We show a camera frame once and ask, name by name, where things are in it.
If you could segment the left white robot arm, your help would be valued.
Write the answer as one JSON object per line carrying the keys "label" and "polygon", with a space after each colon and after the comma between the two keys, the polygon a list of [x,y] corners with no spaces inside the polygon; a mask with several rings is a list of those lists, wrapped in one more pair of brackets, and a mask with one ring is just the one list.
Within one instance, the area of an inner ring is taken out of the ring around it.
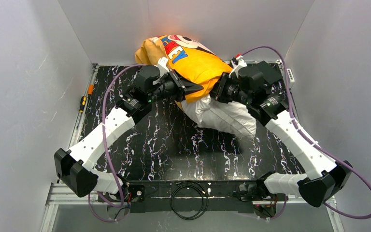
{"label": "left white robot arm", "polygon": [[166,98],[181,101],[200,90],[203,90],[201,85],[186,80],[175,70],[154,65],[140,67],[132,85],[110,113],[103,117],[104,121],[80,142],[54,153],[58,178],[80,198],[92,191],[119,193],[124,183],[121,178],[95,170],[100,156],[108,151],[109,145],[150,113],[153,102]]}

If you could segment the orange printed pillowcase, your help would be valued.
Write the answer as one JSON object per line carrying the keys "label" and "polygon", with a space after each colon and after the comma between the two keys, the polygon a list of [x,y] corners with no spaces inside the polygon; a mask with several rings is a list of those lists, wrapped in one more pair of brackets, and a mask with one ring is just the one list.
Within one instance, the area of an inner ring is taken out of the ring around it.
{"label": "orange printed pillowcase", "polygon": [[179,77],[202,87],[182,98],[183,110],[188,106],[196,106],[201,111],[209,109],[210,91],[223,73],[231,72],[231,67],[207,47],[181,35],[146,39],[135,52],[138,64],[157,65],[162,57],[168,59],[168,67]]}

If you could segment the white pillow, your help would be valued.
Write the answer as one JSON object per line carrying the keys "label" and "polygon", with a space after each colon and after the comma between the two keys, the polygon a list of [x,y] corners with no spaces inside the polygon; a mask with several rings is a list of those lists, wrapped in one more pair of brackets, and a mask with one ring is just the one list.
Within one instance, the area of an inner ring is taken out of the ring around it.
{"label": "white pillow", "polygon": [[253,139],[257,121],[243,104],[232,101],[221,103],[207,95],[195,102],[177,102],[177,106],[200,128],[226,132]]}

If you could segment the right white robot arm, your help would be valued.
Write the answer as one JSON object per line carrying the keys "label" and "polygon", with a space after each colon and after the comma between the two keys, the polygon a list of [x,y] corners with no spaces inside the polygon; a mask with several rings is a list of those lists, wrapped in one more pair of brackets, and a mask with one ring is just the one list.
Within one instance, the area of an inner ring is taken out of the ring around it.
{"label": "right white robot arm", "polygon": [[320,152],[315,140],[302,136],[299,123],[289,114],[287,97],[271,90],[282,78],[265,61],[235,67],[220,75],[210,95],[221,103],[241,103],[253,118],[281,140],[305,171],[304,174],[269,172],[257,180],[259,193],[300,196],[309,205],[320,207],[344,187],[350,176],[349,162],[340,164]]}

